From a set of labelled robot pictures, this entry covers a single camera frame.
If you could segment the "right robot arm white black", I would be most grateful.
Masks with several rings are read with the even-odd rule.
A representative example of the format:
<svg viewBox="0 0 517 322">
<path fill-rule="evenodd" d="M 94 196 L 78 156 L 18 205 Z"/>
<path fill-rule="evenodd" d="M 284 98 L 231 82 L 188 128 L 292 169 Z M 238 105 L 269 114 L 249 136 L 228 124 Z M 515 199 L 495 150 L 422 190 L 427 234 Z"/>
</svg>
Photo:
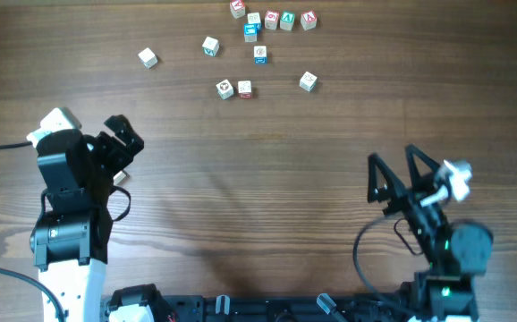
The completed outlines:
<svg viewBox="0 0 517 322">
<path fill-rule="evenodd" d="M 368 157 L 368 201 L 385 202 L 385 218 L 405 221 L 428 262 L 404 283 L 394 300 L 376 292 L 376 298 L 407 319 L 447 321 L 479 318 L 474 279 L 487 272 L 494 235 L 473 220 L 450 222 L 443 209 L 470 193 L 471 165 L 466 161 L 438 163 L 414 145 L 405 149 L 411 184 L 403 182 L 377 154 Z"/>
</svg>

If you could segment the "wooden block red side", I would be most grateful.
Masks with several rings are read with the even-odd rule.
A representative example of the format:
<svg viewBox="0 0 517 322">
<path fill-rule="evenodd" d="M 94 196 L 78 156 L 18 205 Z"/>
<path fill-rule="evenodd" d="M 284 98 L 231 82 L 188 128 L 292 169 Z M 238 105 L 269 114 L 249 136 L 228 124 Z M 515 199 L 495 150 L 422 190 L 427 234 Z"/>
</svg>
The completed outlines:
<svg viewBox="0 0 517 322">
<path fill-rule="evenodd" d="M 252 85 L 250 80 L 239 80 L 238 81 L 238 93 L 239 98 L 249 99 L 252 98 Z"/>
</svg>

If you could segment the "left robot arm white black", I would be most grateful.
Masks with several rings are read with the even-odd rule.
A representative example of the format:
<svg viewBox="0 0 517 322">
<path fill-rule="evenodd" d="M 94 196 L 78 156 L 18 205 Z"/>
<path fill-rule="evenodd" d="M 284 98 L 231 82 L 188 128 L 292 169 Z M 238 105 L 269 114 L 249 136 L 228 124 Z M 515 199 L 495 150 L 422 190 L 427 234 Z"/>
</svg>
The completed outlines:
<svg viewBox="0 0 517 322">
<path fill-rule="evenodd" d="M 30 236 L 45 321 L 172 321 L 174 310 L 153 284 L 117 290 L 102 301 L 108 241 L 114 224 L 107 204 L 114 177 L 144 148 L 122 115 L 108 132 L 81 133 L 79 121 L 56 109 L 28 135 L 45 181 L 41 214 Z"/>
</svg>

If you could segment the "wooden block circle picture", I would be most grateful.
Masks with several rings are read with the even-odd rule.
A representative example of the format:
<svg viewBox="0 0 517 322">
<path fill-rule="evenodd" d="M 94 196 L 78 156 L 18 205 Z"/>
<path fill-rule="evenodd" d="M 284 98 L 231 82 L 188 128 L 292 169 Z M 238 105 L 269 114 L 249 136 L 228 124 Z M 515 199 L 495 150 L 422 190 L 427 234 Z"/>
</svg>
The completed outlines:
<svg viewBox="0 0 517 322">
<path fill-rule="evenodd" d="M 222 80 L 216 84 L 216 90 L 220 98 L 228 99 L 234 94 L 233 85 L 229 80 Z"/>
</svg>

